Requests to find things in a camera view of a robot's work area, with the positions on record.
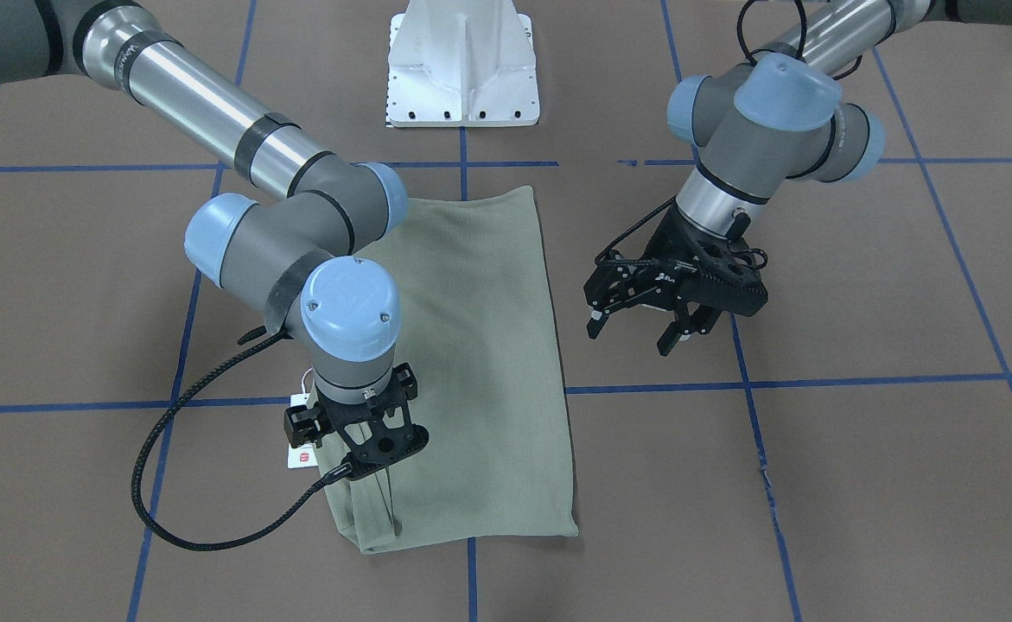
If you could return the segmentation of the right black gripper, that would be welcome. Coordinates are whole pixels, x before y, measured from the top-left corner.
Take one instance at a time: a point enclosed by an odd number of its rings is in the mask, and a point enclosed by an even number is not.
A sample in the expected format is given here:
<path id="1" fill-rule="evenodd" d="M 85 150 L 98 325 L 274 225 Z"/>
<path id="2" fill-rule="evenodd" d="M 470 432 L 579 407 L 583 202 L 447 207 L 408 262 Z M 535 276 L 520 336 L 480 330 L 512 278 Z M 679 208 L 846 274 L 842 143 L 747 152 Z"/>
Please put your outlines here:
<path id="1" fill-rule="evenodd" d="M 351 450 L 399 450 L 403 447 L 403 390 L 393 385 L 368 397 L 344 404 L 315 387 L 316 445 L 336 434 Z"/>

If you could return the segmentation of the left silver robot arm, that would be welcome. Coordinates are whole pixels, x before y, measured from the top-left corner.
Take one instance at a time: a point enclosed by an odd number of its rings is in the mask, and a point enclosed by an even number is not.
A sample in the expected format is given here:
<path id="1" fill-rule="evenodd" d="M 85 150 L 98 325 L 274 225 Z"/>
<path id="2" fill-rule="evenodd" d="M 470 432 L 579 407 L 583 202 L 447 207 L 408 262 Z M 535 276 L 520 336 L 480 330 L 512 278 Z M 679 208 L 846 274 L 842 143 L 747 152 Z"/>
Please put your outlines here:
<path id="1" fill-rule="evenodd" d="M 671 134 L 695 147 L 682 189 L 651 217 L 659 224 L 639 258 L 609 244 L 584 284 L 586 331 L 597 338 L 624 308 L 671 312 L 661 355 L 722 314 L 760 312 L 767 254 L 746 232 L 786 180 L 857 180 L 882 157 L 880 119 L 843 101 L 842 79 L 871 48 L 922 22 L 1012 25 L 1012 1 L 832 1 L 720 76 L 694 75 L 672 91 Z"/>

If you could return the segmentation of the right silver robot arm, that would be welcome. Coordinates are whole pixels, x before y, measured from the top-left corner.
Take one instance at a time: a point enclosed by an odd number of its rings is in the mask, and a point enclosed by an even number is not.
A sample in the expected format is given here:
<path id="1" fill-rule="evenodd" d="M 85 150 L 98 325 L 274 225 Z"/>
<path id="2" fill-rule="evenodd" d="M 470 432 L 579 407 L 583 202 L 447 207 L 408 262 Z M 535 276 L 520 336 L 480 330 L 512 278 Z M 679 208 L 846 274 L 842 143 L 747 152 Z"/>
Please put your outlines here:
<path id="1" fill-rule="evenodd" d="M 0 1 L 0 84 L 80 74 L 194 139 L 276 204 L 217 194 L 187 225 L 198 271 L 309 350 L 315 404 L 296 406 L 292 446 L 340 434 L 363 460 L 418 437 L 417 387 L 396 364 L 398 284 L 359 257 L 402 224 L 410 197 L 391 167 L 348 164 L 163 30 L 135 1 Z"/>

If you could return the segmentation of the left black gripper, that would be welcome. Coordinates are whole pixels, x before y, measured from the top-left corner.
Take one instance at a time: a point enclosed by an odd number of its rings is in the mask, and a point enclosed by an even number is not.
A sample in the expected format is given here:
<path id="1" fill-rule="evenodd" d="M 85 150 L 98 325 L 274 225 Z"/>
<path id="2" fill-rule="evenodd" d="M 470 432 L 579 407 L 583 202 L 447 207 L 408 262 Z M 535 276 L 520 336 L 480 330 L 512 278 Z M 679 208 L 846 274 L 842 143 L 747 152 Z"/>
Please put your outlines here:
<path id="1" fill-rule="evenodd" d="M 761 265 L 752 263 L 758 249 L 741 238 L 716 238 L 696 228 L 676 207 L 660 212 L 644 249 L 644 259 L 659 261 L 659 267 L 645 270 L 647 286 L 657 291 L 644 296 L 644 306 L 675 312 L 657 340 L 660 357 L 668 357 L 678 342 L 710 333 L 722 314 L 757 314 L 769 292 L 759 275 Z M 593 302 L 586 323 L 589 338 L 599 338 L 613 314 L 631 307 L 629 302 Z"/>

